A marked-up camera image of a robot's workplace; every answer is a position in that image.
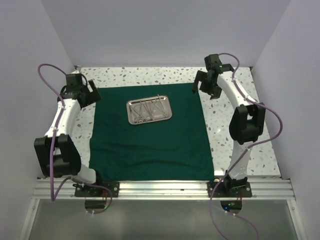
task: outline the gray wall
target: gray wall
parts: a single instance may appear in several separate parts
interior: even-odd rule
[[[253,66],[290,0],[42,2],[75,65],[203,66],[230,52]]]
[[[282,116],[273,147],[312,240],[320,237],[319,9],[319,0],[292,0],[253,68],[259,99]],[[267,124],[272,134],[278,130],[270,115]]]
[[[40,0],[0,1],[0,239],[20,235],[39,163],[33,147],[48,130],[56,97],[41,82],[43,62],[72,69],[66,51]],[[64,77],[45,69],[55,87]]]

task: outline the white speckled surface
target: white speckled surface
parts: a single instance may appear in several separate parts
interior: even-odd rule
[[[81,72],[93,79],[97,88],[113,88],[124,86],[145,86],[159,84],[192,83],[200,67],[84,67]],[[250,69],[241,67],[236,73],[246,91],[258,99]],[[234,110],[227,96],[222,92],[217,100],[200,92],[206,130],[211,147],[214,173],[223,175],[231,160],[233,141],[229,135],[229,123]],[[89,140],[94,126],[96,105],[83,108],[78,115],[72,132],[72,140],[78,149],[82,163],[89,166]],[[269,138],[266,125],[259,140]],[[248,165],[248,175],[280,176],[277,160],[270,142],[255,146],[251,151]]]

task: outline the dark green fabric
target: dark green fabric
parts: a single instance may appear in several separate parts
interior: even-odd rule
[[[100,88],[89,167],[104,181],[213,180],[214,167],[199,94],[192,83]],[[131,125],[126,104],[169,98],[172,118]]]

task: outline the silver tray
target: silver tray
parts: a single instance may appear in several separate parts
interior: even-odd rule
[[[153,123],[172,117],[169,98],[165,95],[128,101],[126,111],[128,121],[132,125]]]

